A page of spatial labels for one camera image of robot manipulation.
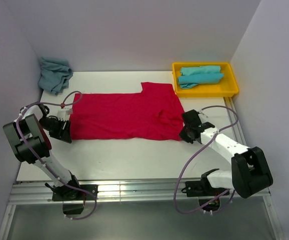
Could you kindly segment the red t-shirt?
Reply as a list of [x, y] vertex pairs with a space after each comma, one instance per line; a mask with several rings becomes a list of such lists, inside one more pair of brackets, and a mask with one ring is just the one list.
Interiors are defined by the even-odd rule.
[[137, 93], [76, 94], [72, 140], [141, 138], [180, 141], [183, 106], [170, 83], [141, 83]]

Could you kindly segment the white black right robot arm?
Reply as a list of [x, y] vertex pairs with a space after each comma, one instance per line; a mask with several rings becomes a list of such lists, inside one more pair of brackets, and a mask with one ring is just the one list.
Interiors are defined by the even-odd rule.
[[202, 122], [196, 110], [181, 116], [184, 126], [179, 136], [183, 141], [198, 142], [203, 149], [212, 149], [230, 164], [230, 170], [214, 168], [203, 173], [199, 180], [186, 181], [181, 191], [187, 197], [217, 196], [233, 190], [246, 199], [274, 183], [261, 148], [248, 147], [229, 138], [212, 123]]

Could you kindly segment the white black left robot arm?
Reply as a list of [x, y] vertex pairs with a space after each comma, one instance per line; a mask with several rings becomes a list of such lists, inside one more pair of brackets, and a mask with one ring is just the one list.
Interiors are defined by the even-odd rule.
[[49, 139], [72, 143], [71, 111], [64, 108], [57, 116], [49, 116], [50, 110], [46, 105], [31, 104], [20, 110], [16, 120], [5, 124], [3, 131], [18, 161], [39, 168], [53, 181], [54, 191], [64, 187], [64, 194], [76, 200], [81, 196], [82, 187], [70, 170], [55, 158]]

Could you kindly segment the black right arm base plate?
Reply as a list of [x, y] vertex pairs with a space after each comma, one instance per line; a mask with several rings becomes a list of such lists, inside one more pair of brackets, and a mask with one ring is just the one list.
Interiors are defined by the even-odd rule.
[[186, 181], [185, 187], [181, 190], [187, 197], [216, 197], [225, 192], [225, 188], [214, 188], [204, 180]]

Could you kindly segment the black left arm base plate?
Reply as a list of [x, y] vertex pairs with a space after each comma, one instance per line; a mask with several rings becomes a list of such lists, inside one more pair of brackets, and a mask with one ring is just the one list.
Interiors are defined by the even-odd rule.
[[67, 186], [52, 187], [52, 201], [63, 202], [63, 201], [91, 201], [94, 200], [98, 194], [98, 185], [96, 184], [83, 184], [80, 188], [84, 191], [88, 191], [92, 194], [86, 194], [84, 191], [72, 189]]

